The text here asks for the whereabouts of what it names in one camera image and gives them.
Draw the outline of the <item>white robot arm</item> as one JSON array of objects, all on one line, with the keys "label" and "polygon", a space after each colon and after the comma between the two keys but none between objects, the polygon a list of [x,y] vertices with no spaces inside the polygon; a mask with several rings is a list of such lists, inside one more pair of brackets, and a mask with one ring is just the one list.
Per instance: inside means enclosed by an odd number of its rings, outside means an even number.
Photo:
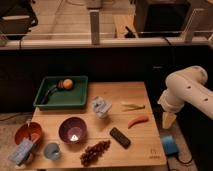
[{"label": "white robot arm", "polygon": [[187,67],[166,77],[166,89],[158,100],[164,110],[164,129],[172,126],[185,103],[190,103],[213,120],[213,91],[205,87],[207,80],[208,74],[201,66]]}]

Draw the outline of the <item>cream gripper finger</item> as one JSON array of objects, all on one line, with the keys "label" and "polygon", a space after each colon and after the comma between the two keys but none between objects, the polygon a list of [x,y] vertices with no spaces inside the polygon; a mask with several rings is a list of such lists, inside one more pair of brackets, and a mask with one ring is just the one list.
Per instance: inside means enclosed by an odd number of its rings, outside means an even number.
[{"label": "cream gripper finger", "polygon": [[162,127],[164,129],[169,129],[175,120],[176,115],[174,113],[164,112],[162,115]]}]

